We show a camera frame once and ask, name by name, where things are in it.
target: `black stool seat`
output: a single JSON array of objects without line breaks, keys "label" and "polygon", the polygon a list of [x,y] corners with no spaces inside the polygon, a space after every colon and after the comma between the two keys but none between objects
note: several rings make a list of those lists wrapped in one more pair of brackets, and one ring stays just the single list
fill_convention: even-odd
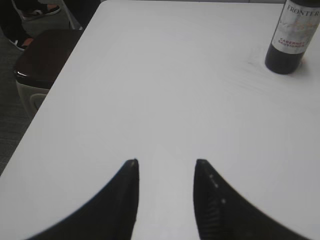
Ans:
[{"label": "black stool seat", "polygon": [[30,87],[50,89],[82,35],[80,30],[47,30],[16,62],[15,79]]}]

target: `floor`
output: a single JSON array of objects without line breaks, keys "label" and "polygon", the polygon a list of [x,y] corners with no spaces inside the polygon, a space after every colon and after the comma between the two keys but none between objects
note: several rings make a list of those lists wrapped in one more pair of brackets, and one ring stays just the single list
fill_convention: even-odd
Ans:
[{"label": "floor", "polygon": [[[62,6],[61,0],[40,0]],[[33,37],[48,29],[68,29],[69,21],[62,9],[56,15],[24,22]],[[0,30],[0,176],[30,124],[18,95],[13,66],[22,54]]]}]

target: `person's foot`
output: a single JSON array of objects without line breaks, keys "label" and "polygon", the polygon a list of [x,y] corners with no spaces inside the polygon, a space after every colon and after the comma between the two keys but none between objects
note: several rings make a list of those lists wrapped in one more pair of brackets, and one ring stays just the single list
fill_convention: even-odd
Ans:
[{"label": "person's foot", "polygon": [[20,51],[24,51],[27,47],[32,43],[34,40],[31,36],[27,33],[21,34],[20,37],[16,38],[8,38],[9,42],[16,46],[17,49]]},{"label": "person's foot", "polygon": [[41,4],[41,7],[39,7],[36,10],[32,11],[21,11],[22,18],[25,21],[31,21],[33,19],[41,18],[44,16],[50,16],[57,14],[60,12],[61,8],[58,5],[52,5],[52,4]]}]

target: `pant leg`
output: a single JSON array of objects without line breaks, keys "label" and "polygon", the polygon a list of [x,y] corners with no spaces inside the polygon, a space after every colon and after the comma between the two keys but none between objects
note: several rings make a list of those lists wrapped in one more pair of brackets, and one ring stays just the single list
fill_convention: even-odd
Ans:
[{"label": "pant leg", "polygon": [[95,14],[100,2],[101,0],[64,0],[67,8],[84,28]]},{"label": "pant leg", "polygon": [[11,0],[0,0],[0,10],[0,27],[3,34],[9,39],[16,38],[24,29]]},{"label": "pant leg", "polygon": [[14,4],[21,11],[33,11],[41,6],[38,0],[14,0]]}]

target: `red wine bottle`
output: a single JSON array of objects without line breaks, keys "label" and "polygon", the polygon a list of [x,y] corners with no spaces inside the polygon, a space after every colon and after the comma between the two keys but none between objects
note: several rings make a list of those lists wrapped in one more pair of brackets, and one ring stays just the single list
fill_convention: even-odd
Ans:
[{"label": "red wine bottle", "polygon": [[320,0],[286,0],[265,57],[277,74],[292,73],[300,64],[320,23]]}]

